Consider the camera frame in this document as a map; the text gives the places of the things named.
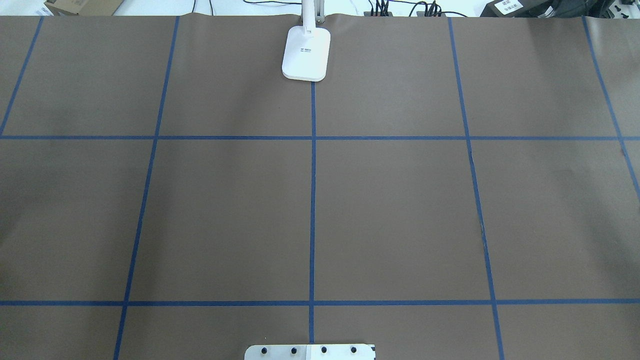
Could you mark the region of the black box white label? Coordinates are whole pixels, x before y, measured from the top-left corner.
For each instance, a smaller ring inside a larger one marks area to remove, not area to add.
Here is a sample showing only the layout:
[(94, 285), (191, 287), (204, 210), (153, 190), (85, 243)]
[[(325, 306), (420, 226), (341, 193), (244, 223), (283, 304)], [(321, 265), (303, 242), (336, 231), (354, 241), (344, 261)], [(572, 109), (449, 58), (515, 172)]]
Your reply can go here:
[(552, 4), (552, 0), (493, 0), (485, 4), (480, 17), (537, 18)]

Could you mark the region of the white desk lamp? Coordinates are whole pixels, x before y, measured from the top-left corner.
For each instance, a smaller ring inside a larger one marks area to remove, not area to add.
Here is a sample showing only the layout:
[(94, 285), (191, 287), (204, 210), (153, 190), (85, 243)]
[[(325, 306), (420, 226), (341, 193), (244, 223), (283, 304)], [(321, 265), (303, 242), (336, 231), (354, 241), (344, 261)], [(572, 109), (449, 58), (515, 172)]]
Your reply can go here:
[(332, 35), (320, 26), (325, 21), (324, 0), (302, 0), (301, 25), (286, 35), (281, 71), (286, 79), (320, 82), (329, 68)]

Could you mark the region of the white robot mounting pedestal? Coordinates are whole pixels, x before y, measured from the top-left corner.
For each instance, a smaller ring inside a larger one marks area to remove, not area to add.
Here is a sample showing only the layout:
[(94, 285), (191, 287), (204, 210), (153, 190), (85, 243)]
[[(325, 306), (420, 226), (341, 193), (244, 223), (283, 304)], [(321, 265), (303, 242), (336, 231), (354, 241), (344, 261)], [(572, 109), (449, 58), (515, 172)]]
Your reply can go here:
[(245, 360), (375, 360), (375, 346), (364, 343), (256, 344), (249, 346)]

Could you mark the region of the brown cardboard box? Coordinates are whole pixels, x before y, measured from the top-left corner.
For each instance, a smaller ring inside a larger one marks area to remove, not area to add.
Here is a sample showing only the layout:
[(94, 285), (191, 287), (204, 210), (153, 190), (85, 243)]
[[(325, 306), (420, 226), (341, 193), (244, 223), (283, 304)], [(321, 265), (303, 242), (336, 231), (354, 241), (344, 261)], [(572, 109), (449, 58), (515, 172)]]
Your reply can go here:
[(123, 0), (44, 0), (54, 16), (112, 16)]

